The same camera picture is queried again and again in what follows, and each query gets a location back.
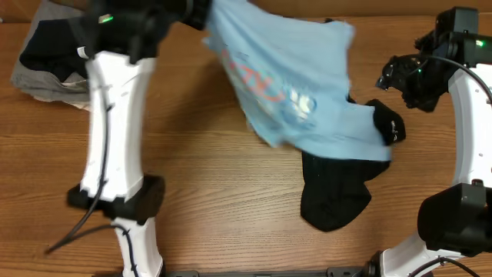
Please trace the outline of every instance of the clothing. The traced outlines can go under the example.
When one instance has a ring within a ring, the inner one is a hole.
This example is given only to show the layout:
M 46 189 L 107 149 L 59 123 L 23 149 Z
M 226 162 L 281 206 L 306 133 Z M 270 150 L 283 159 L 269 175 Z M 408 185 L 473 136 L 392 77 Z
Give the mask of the clothing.
M 73 72 L 87 78 L 85 59 L 67 19 L 42 20 L 25 47 L 19 61 L 35 71 L 50 72 L 64 82 Z
M 42 0 L 35 17 L 32 20 L 29 33 L 24 40 L 21 53 L 27 49 L 31 38 L 35 36 L 38 23 L 41 20 L 74 18 L 78 16 L 82 16 L 82 12 L 77 9 L 56 5 L 48 0 Z M 70 19 L 68 21 L 71 27 L 73 20 L 74 19 Z M 52 35 L 57 35 L 59 37 L 58 42 L 60 40 L 63 41 L 67 35 L 71 39 L 71 35 L 67 29 L 65 29 L 63 33 Z M 82 108 L 87 108 L 90 97 L 86 79 L 75 71 L 73 71 L 68 77 L 66 77 L 66 74 L 60 76 L 60 78 L 65 78 L 65 80 L 60 80 L 50 71 L 32 70 L 25 67 L 20 61 L 17 61 L 12 73 L 11 83 L 15 87 L 20 88 L 21 91 L 35 97 L 36 99 L 41 99 L 42 101 L 63 101 L 81 105 Z
M 349 24 L 283 18 L 247 0 L 215 0 L 208 20 L 206 43 L 268 144 L 330 159 L 391 159 L 374 107 L 347 102 Z
M 406 139 L 403 119 L 378 100 L 374 106 L 374 124 L 388 145 Z M 390 162 L 353 159 L 326 159 L 302 153 L 304 191 L 301 216 L 324 232 L 346 226 L 357 218 L 371 201 L 365 182 L 376 178 L 390 167 Z

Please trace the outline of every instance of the wooden table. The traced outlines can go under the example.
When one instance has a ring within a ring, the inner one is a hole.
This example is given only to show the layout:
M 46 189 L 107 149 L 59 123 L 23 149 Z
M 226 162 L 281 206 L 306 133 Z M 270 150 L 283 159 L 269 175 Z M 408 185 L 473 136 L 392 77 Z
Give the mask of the wooden table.
M 428 196 L 454 174 L 454 114 L 444 95 L 433 114 L 404 107 L 401 94 L 374 87 L 390 55 L 415 52 L 433 17 L 347 18 L 357 28 L 350 53 L 352 94 L 379 98 L 405 119 L 407 140 L 391 168 L 367 183 L 373 200 L 349 226 L 331 233 L 299 215 L 303 179 L 297 150 L 270 149 L 246 126 L 232 87 L 204 34 L 176 25 L 161 45 L 148 92 L 143 136 L 146 172 L 165 176 L 157 217 L 168 270 L 202 272 L 326 269 L 362 265 L 416 229 Z M 492 35 L 492 15 L 480 19 Z M 121 266 L 113 232 L 100 232 L 50 256 L 83 212 L 65 204 L 85 167 L 88 113 L 37 102 L 9 84 L 28 25 L 0 25 L 0 275 L 90 276 Z M 106 223 L 93 215 L 86 228 Z M 464 263 L 490 275 L 492 255 Z M 449 265 L 438 276 L 465 276 Z

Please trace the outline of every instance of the light blue t-shirt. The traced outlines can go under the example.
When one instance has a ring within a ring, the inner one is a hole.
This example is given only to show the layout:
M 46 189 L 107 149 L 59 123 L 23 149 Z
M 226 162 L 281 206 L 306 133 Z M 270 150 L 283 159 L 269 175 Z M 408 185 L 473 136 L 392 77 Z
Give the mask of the light blue t-shirt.
M 354 28 L 283 18 L 247 0 L 214 0 L 206 39 L 256 133 L 332 159 L 387 161 L 374 107 L 347 102 Z

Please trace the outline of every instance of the metal base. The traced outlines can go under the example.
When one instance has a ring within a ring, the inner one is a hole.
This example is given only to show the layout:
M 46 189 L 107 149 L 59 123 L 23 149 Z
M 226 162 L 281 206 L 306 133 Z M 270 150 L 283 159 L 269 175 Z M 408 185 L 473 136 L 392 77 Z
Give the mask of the metal base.
M 326 271 L 285 272 L 168 272 L 166 277 L 362 277 L 362 267 L 329 268 Z

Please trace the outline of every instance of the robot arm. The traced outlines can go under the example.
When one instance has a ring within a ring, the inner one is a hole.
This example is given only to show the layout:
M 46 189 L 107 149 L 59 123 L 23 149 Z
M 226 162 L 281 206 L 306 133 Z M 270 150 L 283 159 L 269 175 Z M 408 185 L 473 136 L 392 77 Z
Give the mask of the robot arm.
M 90 139 L 84 177 L 68 192 L 68 204 L 87 209 L 85 219 L 102 210 L 118 227 L 122 277 L 165 275 L 155 235 L 164 179 L 144 175 L 141 169 L 145 95 L 158 43 L 171 24 L 182 21 L 202 30 L 210 4 L 211 0 L 96 0 L 82 22 L 90 58 Z M 81 224 L 51 251 L 73 238 Z
M 403 92 L 409 108 L 432 112 L 449 91 L 456 119 L 457 161 L 451 188 L 426 199 L 418 216 L 418 232 L 374 260 L 381 276 L 397 277 L 439 257 L 459 259 L 492 252 L 488 230 L 492 219 L 487 197 L 492 192 L 492 38 L 477 35 L 478 14 L 454 8 L 437 18 L 432 33 L 417 41 L 423 55 L 436 55 L 471 67 L 487 86 L 468 73 L 439 61 L 391 59 L 377 86 Z M 422 270 L 422 276 L 439 263 Z

